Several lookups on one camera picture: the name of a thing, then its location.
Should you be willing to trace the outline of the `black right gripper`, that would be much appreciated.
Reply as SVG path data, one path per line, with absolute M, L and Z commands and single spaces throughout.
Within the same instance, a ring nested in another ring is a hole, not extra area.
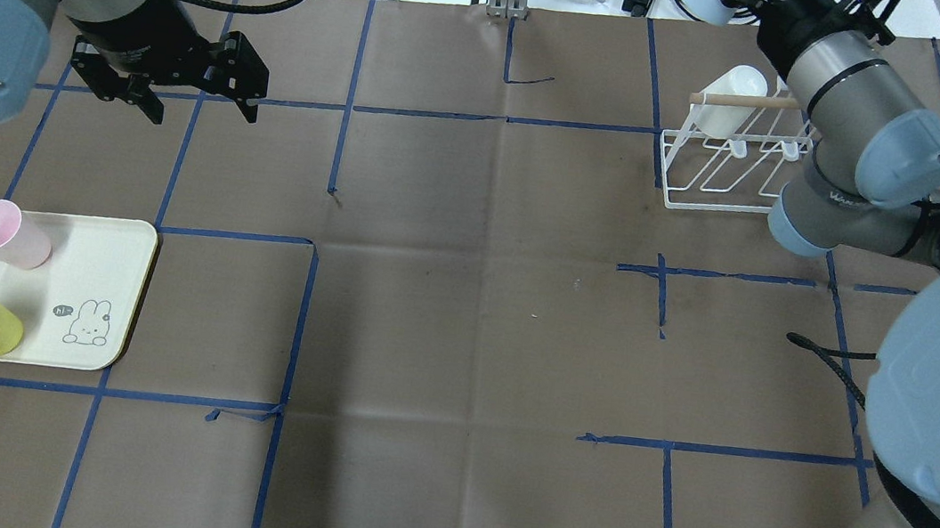
M 902 0 L 736 0 L 758 18 L 757 43 L 767 55 L 798 58 L 809 45 L 839 32 L 890 45 L 888 21 Z

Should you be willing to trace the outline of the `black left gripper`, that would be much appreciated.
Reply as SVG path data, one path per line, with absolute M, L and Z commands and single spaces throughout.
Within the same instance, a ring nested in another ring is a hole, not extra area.
M 150 82 L 188 85 L 232 100 L 257 123 L 270 71 L 243 32 L 211 44 L 180 4 L 150 0 L 131 10 L 114 0 L 77 0 L 73 26 L 95 51 L 74 51 L 72 68 L 102 101 L 122 100 L 158 126 L 165 108 Z

